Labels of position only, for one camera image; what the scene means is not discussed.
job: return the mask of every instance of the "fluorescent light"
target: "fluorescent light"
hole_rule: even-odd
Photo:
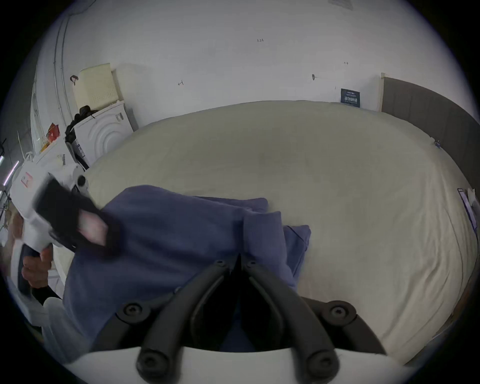
[[[5,181],[3,182],[3,186],[7,185],[8,180],[10,180],[10,177],[12,176],[13,171],[15,171],[15,168],[17,168],[18,163],[19,163],[19,161],[17,161],[17,162],[15,163],[15,165],[13,166],[12,170],[10,171],[10,173],[9,173],[8,176],[7,176],[7,178],[6,178]]]

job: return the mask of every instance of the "screw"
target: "screw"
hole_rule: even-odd
[[[344,318],[347,316],[347,311],[343,307],[333,307],[330,311],[333,317]]]
[[[330,352],[317,352],[307,360],[307,369],[310,375],[325,378],[332,375],[335,365]]]
[[[168,358],[160,352],[146,351],[137,361],[137,370],[145,379],[159,379],[168,373]]]
[[[137,316],[142,313],[142,307],[138,304],[129,304],[123,310],[127,316]]]
[[[85,185],[85,176],[84,175],[80,175],[77,179],[77,184],[79,187],[83,187]]]

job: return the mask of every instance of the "bed frame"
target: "bed frame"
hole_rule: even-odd
[[[438,141],[480,192],[480,124],[446,97],[384,73],[380,90],[379,111],[412,123]]]

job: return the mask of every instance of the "wall pipe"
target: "wall pipe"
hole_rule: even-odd
[[[62,84],[63,84],[63,94],[64,94],[64,97],[65,97],[65,102],[67,103],[67,108],[68,108],[68,113],[70,114],[70,118],[73,120],[73,115],[72,115],[72,112],[70,111],[70,104],[68,103],[68,98],[67,98],[67,90],[65,88],[65,76],[63,75],[63,48],[65,46],[65,35],[67,34],[67,27],[68,27],[68,22],[70,21],[70,17],[72,16],[75,16],[75,15],[79,15],[81,13],[84,13],[86,10],[88,10],[94,3],[96,2],[96,0],[93,0],[89,5],[88,7],[86,7],[83,11],[81,12],[74,12],[74,13],[69,13],[67,15],[67,22],[65,24],[65,28],[63,30],[63,38],[62,38],[62,44],[61,44],[61,57],[60,57],[60,69],[61,69],[61,80],[62,80]],[[60,105],[60,97],[59,97],[59,92],[58,92],[58,88],[57,88],[57,71],[56,71],[56,68],[55,68],[55,64],[57,63],[57,45],[58,45],[58,40],[59,40],[59,36],[60,36],[60,30],[61,30],[61,27],[63,25],[63,21],[60,23],[60,27],[59,27],[59,30],[57,32],[57,40],[55,42],[55,53],[54,53],[54,58],[53,58],[53,82],[55,83],[55,94],[57,95],[57,103],[59,105],[59,110],[60,110],[60,114],[61,114],[61,117],[63,119],[63,124],[65,124],[65,127],[67,127],[67,123],[65,121],[65,117],[63,115],[63,111],[61,109],[61,105]]]

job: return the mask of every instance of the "blue sign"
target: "blue sign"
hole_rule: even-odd
[[[342,88],[340,102],[360,108],[360,92]]]

